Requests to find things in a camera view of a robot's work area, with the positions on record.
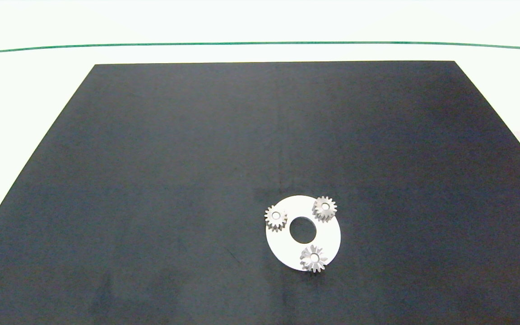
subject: gear center hole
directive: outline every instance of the gear center hole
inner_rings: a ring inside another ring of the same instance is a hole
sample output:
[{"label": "gear center hole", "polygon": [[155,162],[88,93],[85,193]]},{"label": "gear center hole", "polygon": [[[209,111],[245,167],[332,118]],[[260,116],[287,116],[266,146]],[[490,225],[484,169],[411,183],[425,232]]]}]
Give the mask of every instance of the gear center hole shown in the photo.
[{"label": "gear center hole", "polygon": [[290,223],[290,235],[299,243],[309,243],[316,237],[316,226],[309,218],[295,218]]}]

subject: green line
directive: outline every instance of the green line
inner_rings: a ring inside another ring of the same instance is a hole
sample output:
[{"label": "green line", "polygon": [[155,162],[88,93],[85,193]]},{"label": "green line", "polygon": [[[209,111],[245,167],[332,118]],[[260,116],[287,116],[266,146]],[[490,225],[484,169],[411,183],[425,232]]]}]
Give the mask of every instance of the green line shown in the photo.
[{"label": "green line", "polygon": [[193,42],[193,43],[114,43],[114,44],[79,44],[79,45],[54,45],[23,47],[21,49],[0,50],[4,52],[46,50],[46,49],[68,49],[71,47],[105,47],[105,46],[182,46],[182,45],[315,45],[315,44],[407,44],[407,45],[453,45],[453,46],[477,46],[495,47],[497,49],[520,50],[520,46],[491,45],[474,43],[449,43],[449,42],[406,42],[406,41],[297,41],[297,42]]}]

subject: bevel gear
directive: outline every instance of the bevel gear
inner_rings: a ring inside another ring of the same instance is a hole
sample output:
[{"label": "bevel gear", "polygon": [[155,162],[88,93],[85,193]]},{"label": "bevel gear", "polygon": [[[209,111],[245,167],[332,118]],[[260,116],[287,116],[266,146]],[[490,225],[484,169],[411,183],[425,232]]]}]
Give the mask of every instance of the bevel gear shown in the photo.
[{"label": "bevel gear", "polygon": [[328,222],[336,215],[336,208],[336,202],[332,201],[332,198],[319,197],[314,201],[312,214],[314,214],[318,220]]},{"label": "bevel gear", "polygon": [[324,262],[327,260],[326,257],[322,256],[322,248],[318,248],[315,245],[306,247],[300,256],[300,264],[302,264],[302,268],[314,273],[316,273],[316,271],[321,272],[324,270]]},{"label": "bevel gear", "polygon": [[268,208],[268,210],[266,210],[264,219],[266,220],[266,226],[268,229],[272,229],[272,231],[279,231],[286,226],[288,216],[286,215],[285,211],[277,210],[273,205]]}]

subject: white disc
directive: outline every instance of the white disc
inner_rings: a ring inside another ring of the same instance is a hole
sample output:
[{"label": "white disc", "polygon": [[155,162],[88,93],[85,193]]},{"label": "white disc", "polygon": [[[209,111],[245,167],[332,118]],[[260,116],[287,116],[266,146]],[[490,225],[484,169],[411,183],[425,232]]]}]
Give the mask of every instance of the white disc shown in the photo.
[{"label": "white disc", "polygon": [[[282,263],[297,269],[298,271],[307,271],[302,268],[301,253],[302,250],[310,245],[322,248],[322,257],[326,257],[327,261],[324,265],[332,262],[338,249],[340,249],[340,226],[336,217],[328,222],[321,222],[312,214],[315,198],[306,195],[294,195],[287,197],[278,202],[274,206],[274,210],[286,212],[286,226],[281,231],[272,231],[266,227],[266,239],[268,245],[272,249],[272,253]],[[299,243],[290,234],[290,225],[293,220],[298,217],[306,217],[314,223],[316,227],[316,236],[309,243]]]}]

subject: white background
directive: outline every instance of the white background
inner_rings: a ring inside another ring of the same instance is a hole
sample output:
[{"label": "white background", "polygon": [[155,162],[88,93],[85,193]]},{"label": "white background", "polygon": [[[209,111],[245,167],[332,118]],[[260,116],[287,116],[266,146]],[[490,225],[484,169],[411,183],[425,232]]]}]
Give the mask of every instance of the white background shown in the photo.
[{"label": "white background", "polygon": [[[150,42],[421,41],[520,46],[519,1],[0,0],[0,50]],[[454,60],[520,141],[520,50],[243,45],[0,53],[0,202],[94,64]]]}]

